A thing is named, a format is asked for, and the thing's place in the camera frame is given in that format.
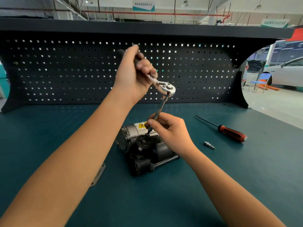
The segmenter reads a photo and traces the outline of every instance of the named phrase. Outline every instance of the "person's left hand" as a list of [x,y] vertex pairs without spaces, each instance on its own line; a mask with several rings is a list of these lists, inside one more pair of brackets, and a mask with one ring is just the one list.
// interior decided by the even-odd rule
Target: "person's left hand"
[[[144,59],[142,53],[138,53],[138,50],[139,46],[136,44],[126,50],[113,86],[113,89],[120,91],[133,105],[146,94],[152,84],[146,75],[157,78],[156,69],[150,64],[149,60]],[[140,60],[136,67],[134,65],[135,57]]]

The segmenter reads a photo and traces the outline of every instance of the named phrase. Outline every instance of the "green and white sign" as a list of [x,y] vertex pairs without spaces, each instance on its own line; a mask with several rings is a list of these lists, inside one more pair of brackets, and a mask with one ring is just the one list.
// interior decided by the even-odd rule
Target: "green and white sign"
[[155,1],[133,0],[133,11],[154,12]]
[[263,19],[261,27],[287,28],[289,19]]

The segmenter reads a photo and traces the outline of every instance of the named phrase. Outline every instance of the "white car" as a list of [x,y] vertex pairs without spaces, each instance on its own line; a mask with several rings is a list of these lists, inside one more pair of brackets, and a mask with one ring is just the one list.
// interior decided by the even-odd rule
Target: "white car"
[[303,87],[303,57],[288,61],[281,65],[264,68],[270,73],[268,84],[283,84],[294,87]]

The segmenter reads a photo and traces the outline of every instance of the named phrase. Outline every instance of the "pegboard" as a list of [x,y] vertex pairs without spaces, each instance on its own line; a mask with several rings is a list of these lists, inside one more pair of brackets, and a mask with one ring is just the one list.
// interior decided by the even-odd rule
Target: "pegboard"
[[[247,47],[243,38],[122,37],[37,30],[3,34],[0,56],[13,100],[8,100],[2,111],[32,104],[100,104],[113,87],[121,61],[116,50],[133,44],[139,45],[140,52],[157,69],[158,79],[176,87],[168,103],[235,102],[241,98],[235,95],[236,88],[241,89],[241,64],[273,41],[255,40],[255,47]],[[151,86],[139,103],[159,103],[160,98]]]

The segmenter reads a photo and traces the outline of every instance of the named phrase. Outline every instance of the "yellow sticker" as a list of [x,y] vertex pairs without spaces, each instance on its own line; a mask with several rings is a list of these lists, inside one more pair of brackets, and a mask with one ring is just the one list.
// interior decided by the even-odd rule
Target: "yellow sticker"
[[134,125],[136,126],[136,128],[138,130],[140,130],[140,129],[146,129],[145,126],[144,126],[145,123],[147,123],[147,121],[146,122],[134,123]]

